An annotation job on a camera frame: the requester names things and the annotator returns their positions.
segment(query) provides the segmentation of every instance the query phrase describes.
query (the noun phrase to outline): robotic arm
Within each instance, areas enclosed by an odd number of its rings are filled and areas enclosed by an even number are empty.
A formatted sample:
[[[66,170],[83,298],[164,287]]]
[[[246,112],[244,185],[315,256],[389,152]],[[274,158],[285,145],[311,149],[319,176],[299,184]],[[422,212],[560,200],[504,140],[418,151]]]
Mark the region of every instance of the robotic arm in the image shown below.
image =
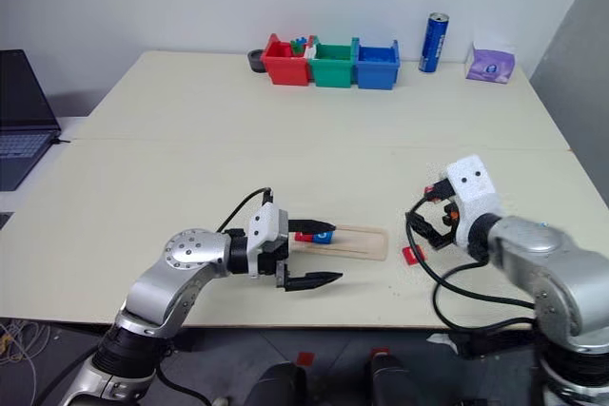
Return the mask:
[[[491,260],[535,299],[538,352],[546,403],[609,404],[609,259],[583,250],[545,224],[503,216],[499,196],[478,156],[447,167],[425,189],[426,201],[450,200],[446,235],[416,212],[413,229],[440,249],[453,242],[476,260]]]
[[[114,325],[60,404],[134,404],[142,398],[169,341],[211,280],[231,273],[248,273],[251,278],[276,275],[277,287],[285,291],[313,289],[337,280],[341,273],[291,278],[287,270],[289,231],[315,234],[334,229],[326,222],[289,221],[268,190],[263,206],[250,219],[247,236],[242,229],[218,233],[200,228],[174,235],[161,258],[131,286]]]

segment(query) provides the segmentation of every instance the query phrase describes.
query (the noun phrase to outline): green storage bin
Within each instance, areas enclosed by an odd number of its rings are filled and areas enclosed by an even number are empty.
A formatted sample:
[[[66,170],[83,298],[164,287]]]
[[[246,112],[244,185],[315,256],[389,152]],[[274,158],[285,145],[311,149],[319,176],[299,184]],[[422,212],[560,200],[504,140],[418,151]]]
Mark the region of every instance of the green storage bin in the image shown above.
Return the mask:
[[[351,39],[351,46],[324,45],[317,35],[309,38],[308,63],[311,65],[315,86],[351,87],[355,67],[357,38]]]

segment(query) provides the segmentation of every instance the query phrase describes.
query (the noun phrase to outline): blue storage bin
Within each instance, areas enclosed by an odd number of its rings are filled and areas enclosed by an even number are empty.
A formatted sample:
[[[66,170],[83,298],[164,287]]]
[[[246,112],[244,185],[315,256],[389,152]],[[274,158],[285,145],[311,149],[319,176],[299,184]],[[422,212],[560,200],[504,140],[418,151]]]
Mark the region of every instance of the blue storage bin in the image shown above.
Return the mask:
[[[398,80],[400,51],[398,41],[391,48],[361,47],[356,44],[355,80],[360,89],[393,89]]]

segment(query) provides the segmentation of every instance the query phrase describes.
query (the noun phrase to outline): black cable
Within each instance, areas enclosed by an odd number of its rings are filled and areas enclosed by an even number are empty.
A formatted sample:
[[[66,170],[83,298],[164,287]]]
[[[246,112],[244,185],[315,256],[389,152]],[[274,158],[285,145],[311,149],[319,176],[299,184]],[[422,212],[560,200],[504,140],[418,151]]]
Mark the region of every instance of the black cable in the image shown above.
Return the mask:
[[[218,232],[218,233],[222,232],[226,228],[226,226],[230,223],[230,221],[232,221],[232,218],[234,218],[235,215],[239,211],[241,211],[241,208],[243,208],[246,205],[246,203],[249,202],[251,199],[256,197],[258,194],[262,194],[262,193],[265,193],[268,196],[270,196],[271,192],[272,192],[272,190],[270,187],[261,187],[260,189],[254,190],[251,194],[249,194],[247,197],[245,197],[241,203],[239,203],[237,205],[237,207],[233,210],[232,213],[230,213],[230,215],[226,218],[226,220],[224,222],[222,222],[222,225],[220,225],[220,227],[218,227],[218,230],[216,230],[216,232]]]
[[[511,304],[511,305],[520,306],[523,308],[535,309],[535,305],[528,301],[507,299],[505,297],[494,297],[494,296],[485,295],[485,294],[477,294],[476,292],[471,292],[466,289],[461,289],[460,287],[457,287],[456,285],[453,285],[450,282],[448,282],[445,279],[438,276],[438,274],[434,270],[432,270],[431,267],[427,264],[427,262],[425,261],[425,259],[421,255],[421,253],[419,252],[419,249],[417,249],[417,244],[416,244],[414,236],[412,234],[412,222],[410,221],[410,217],[409,217],[410,213],[416,212],[417,209],[419,209],[421,207],[421,205],[425,202],[427,202],[427,199],[425,197],[421,198],[412,207],[412,209],[408,213],[406,213],[406,237],[408,238],[408,243],[410,244],[412,253],[417,258],[417,261],[421,264],[422,269],[425,270],[425,273],[427,273],[435,282],[438,282],[440,285],[442,285],[443,287],[446,287],[448,290],[455,292],[456,294],[460,294],[465,297],[468,297],[470,299],[490,301],[493,303],[501,303],[501,304]]]
[[[456,273],[459,273],[460,271],[471,270],[474,268],[481,268],[481,267],[485,266],[486,264],[488,264],[487,261],[486,262],[476,261],[473,263],[467,263],[465,265],[460,265],[456,268],[453,268],[452,270],[449,270],[445,274],[443,274],[442,279],[447,280],[448,278],[450,278],[451,276],[453,276]],[[454,330],[456,332],[492,333],[492,332],[496,332],[496,331],[500,330],[501,328],[508,327],[508,326],[514,325],[516,323],[531,323],[532,324],[535,321],[534,319],[530,319],[530,318],[513,318],[513,319],[503,320],[503,321],[497,322],[497,323],[492,323],[490,325],[485,325],[483,327],[462,327],[462,326],[456,324],[455,322],[453,322],[452,320],[450,320],[449,318],[447,318],[440,310],[440,306],[438,305],[438,294],[440,293],[441,287],[442,287],[441,284],[439,282],[436,282],[436,285],[434,286],[434,292],[432,294],[432,299],[431,299],[433,306],[434,306],[434,311],[436,312],[436,316],[438,316],[438,319],[440,319],[444,325],[446,325],[448,328],[450,328],[451,330]]]
[[[33,403],[33,406],[42,406],[43,403],[45,402],[45,400],[47,399],[47,397],[50,395],[50,393],[55,390],[55,388],[61,383],[62,380],[64,380],[64,377],[66,377],[67,375],[69,375],[69,373],[76,368],[78,365],[80,365],[83,361],[85,361],[87,358],[89,358],[95,351],[97,350],[97,345],[91,347],[90,349],[88,349],[85,353],[81,354],[80,356],[78,356],[70,365],[68,365],[66,368],[64,368],[61,373],[59,373],[50,383],[49,385],[47,385],[47,387],[45,388],[45,390],[43,390],[40,395],[38,396],[38,398],[36,398],[36,400]]]
[[[165,373],[163,373],[163,370],[161,369],[160,361],[156,365],[156,376],[159,378],[159,380],[161,382],[163,382],[171,390],[175,390],[176,392],[180,392],[181,394],[192,396],[192,397],[200,400],[206,406],[211,406],[211,401],[209,401],[207,399],[207,397],[204,396],[203,394],[200,394],[199,392],[196,392],[194,390],[190,390],[186,387],[183,387],[182,385],[178,385],[175,382],[172,382],[169,379],[167,379],[167,376],[165,376]]]

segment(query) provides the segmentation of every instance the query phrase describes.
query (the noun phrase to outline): blue can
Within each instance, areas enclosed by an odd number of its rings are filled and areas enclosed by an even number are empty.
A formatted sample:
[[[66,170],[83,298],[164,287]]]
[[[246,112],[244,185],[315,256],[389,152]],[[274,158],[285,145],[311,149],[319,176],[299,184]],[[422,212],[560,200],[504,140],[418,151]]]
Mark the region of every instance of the blue can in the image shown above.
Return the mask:
[[[425,43],[422,45],[422,56],[419,70],[433,73],[438,67],[444,37],[448,29],[448,15],[444,13],[431,13],[427,20],[427,33]]]

